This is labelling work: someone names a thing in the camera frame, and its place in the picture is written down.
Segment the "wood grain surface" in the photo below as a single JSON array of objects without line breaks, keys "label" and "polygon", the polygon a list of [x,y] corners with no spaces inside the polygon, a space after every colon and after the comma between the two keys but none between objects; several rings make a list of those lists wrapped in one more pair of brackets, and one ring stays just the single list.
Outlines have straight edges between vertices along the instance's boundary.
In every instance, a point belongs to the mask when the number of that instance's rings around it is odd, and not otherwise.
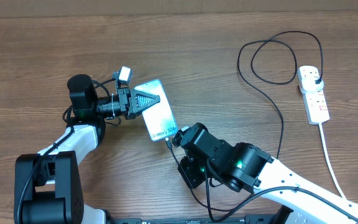
[{"label": "wood grain surface", "polygon": [[0,0],[0,18],[358,10],[358,0]]},{"label": "wood grain surface", "polygon": [[[243,44],[285,30],[311,32],[323,45],[331,115],[324,124],[328,151],[345,195],[358,203],[358,11],[0,19],[0,223],[13,222],[16,158],[38,152],[63,134],[61,117],[70,105],[66,83],[79,73],[104,81],[126,65],[134,70],[132,86],[158,78],[179,127],[201,122],[232,145],[250,142],[275,155],[280,119],[241,80],[236,60]],[[319,67],[313,38],[288,34],[278,39],[294,48],[299,65]],[[256,48],[244,51],[241,67],[283,113],[280,160],[337,194],[318,127],[307,123],[297,80],[278,86],[256,79],[249,67]],[[261,50],[254,65],[262,77],[276,82],[289,80],[294,72],[290,51],[278,44]],[[175,154],[184,155],[181,149]],[[208,216],[193,200],[165,143],[150,140],[141,117],[107,127],[104,142],[79,169],[85,203],[113,217]],[[195,192],[206,201],[204,185]],[[247,196],[222,186],[211,192],[219,208]],[[279,207],[258,198],[235,216],[275,213]]]}]

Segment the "power strip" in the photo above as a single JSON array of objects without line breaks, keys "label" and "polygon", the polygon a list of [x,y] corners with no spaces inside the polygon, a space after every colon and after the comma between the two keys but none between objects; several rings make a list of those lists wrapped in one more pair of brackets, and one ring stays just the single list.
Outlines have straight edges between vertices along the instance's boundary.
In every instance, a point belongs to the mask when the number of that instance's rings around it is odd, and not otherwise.
[{"label": "power strip", "polygon": [[341,190],[333,168],[331,167],[331,163],[329,161],[326,140],[323,132],[323,123],[329,120],[329,113],[326,98],[324,96],[323,86],[322,84],[316,84],[315,80],[319,77],[318,69],[313,66],[302,66],[298,71],[299,78],[299,88],[302,92],[303,102],[305,103],[306,115],[308,117],[309,124],[318,124],[321,142],[323,144],[324,156],[326,158],[327,166],[331,176],[333,177],[333,181],[335,183],[336,188],[338,189],[339,194],[343,199],[346,200],[343,191]]}]

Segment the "power cord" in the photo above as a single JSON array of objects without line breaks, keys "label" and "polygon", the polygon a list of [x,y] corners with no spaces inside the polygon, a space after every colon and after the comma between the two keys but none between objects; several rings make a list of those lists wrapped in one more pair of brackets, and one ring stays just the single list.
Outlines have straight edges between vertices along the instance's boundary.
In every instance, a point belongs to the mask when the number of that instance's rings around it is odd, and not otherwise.
[{"label": "power cord", "polygon": [[[282,41],[279,41],[279,40],[275,40],[274,38],[279,36],[279,35],[282,35],[282,34],[286,34],[286,33],[301,33],[301,34],[307,34],[307,35],[310,35],[312,37],[314,37],[314,39],[316,39],[318,45],[319,45],[319,49],[320,49],[320,57],[321,57],[321,73],[320,73],[320,78],[316,80],[316,84],[319,84],[323,78],[323,62],[324,62],[324,58],[323,58],[323,48],[321,47],[321,44],[320,44],[320,41],[318,40],[318,38],[309,33],[309,32],[304,32],[304,31],[285,31],[285,32],[281,32],[279,34],[276,34],[274,35],[273,37],[269,38],[269,40],[257,40],[257,41],[253,41],[253,42],[249,42],[245,45],[243,45],[240,49],[240,52],[239,52],[239,56],[237,58],[237,69],[239,71],[239,74],[241,76],[241,78],[249,85],[251,86],[252,88],[254,88],[255,90],[257,90],[259,93],[263,94],[272,104],[273,106],[275,107],[280,119],[281,119],[281,135],[280,135],[280,142],[278,144],[278,149],[277,149],[277,156],[276,158],[278,159],[278,156],[280,155],[280,149],[281,149],[281,145],[282,145],[282,141],[283,141],[283,134],[284,134],[284,118],[283,118],[283,115],[281,114],[281,111],[279,110],[279,108],[277,107],[277,105],[274,103],[274,101],[266,94],[264,93],[262,90],[258,89],[257,87],[253,86],[251,83],[249,83],[245,78],[244,76],[242,75],[242,72],[241,72],[241,69],[240,69],[240,57],[241,57],[241,52],[242,50],[247,47],[248,45],[251,45],[251,44],[256,44],[256,43],[263,43],[254,53],[254,56],[252,56],[252,60],[251,60],[251,63],[250,63],[250,66],[251,66],[251,70],[252,70],[252,73],[257,77],[259,78],[260,80],[262,80],[263,82],[266,82],[266,83],[269,83],[269,84],[274,84],[274,85],[285,85],[285,84],[288,84],[290,82],[292,82],[295,77],[296,77],[296,72],[298,70],[298,62],[296,61],[296,56],[295,56],[295,53],[293,51],[293,49],[286,43],[282,42]],[[279,43],[279,44],[283,44],[285,45],[286,47],[288,47],[288,49],[291,50],[291,53],[293,55],[293,59],[294,59],[294,62],[295,62],[295,72],[292,76],[292,78],[289,80],[289,81],[286,81],[286,82],[271,82],[271,81],[268,81],[262,77],[260,77],[254,70],[254,59],[255,59],[255,56],[257,55],[257,53],[259,52],[259,50],[265,46],[267,43],[269,42],[276,42],[276,43]]]},{"label": "power cord", "polygon": [[331,173],[331,176],[333,177],[335,187],[338,189],[339,194],[341,195],[341,197],[343,199],[347,200],[346,197],[345,197],[345,194],[343,193],[341,187],[338,184],[338,181],[336,180],[333,168],[331,167],[331,163],[329,161],[328,152],[327,152],[327,146],[326,146],[326,139],[324,137],[324,132],[323,132],[323,125],[321,123],[319,123],[318,128],[320,129],[321,142],[323,143],[323,151],[324,151],[324,156],[326,158],[328,170]]}]

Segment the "phone screen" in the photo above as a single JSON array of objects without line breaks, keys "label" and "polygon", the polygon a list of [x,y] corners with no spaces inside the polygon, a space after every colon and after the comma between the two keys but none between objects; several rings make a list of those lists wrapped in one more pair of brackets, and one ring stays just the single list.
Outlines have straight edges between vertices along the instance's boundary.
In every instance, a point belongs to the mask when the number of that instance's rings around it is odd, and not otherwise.
[{"label": "phone screen", "polygon": [[167,96],[162,88],[161,81],[152,80],[137,85],[134,89],[160,96],[159,103],[142,112],[151,140],[158,141],[176,134],[178,126],[173,117]]}]

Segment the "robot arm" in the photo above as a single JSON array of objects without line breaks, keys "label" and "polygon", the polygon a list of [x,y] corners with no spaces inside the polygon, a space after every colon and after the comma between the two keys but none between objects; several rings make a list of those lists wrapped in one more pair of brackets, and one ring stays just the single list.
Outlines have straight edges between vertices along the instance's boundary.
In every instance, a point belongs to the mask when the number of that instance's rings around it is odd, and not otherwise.
[{"label": "robot arm", "polygon": [[[84,205],[78,164],[101,144],[106,129],[104,119],[119,116],[135,119],[160,101],[157,95],[121,88],[129,84],[131,76],[127,67],[114,73],[112,80],[116,81],[117,94],[107,98],[98,98],[94,84],[105,87],[91,77],[76,75],[69,79],[67,87],[73,105],[65,112],[68,124],[65,133],[48,148],[37,154],[21,155],[16,160],[15,223],[112,222],[108,211]],[[55,184],[55,190],[36,192],[35,187],[45,184]]]},{"label": "robot arm", "polygon": [[[252,144],[233,147],[200,123],[179,130],[172,143],[186,152],[178,171],[191,189],[215,178],[231,190],[244,189],[290,208],[286,223],[358,223],[358,204],[300,177]],[[210,217],[214,222],[225,219]]]}]

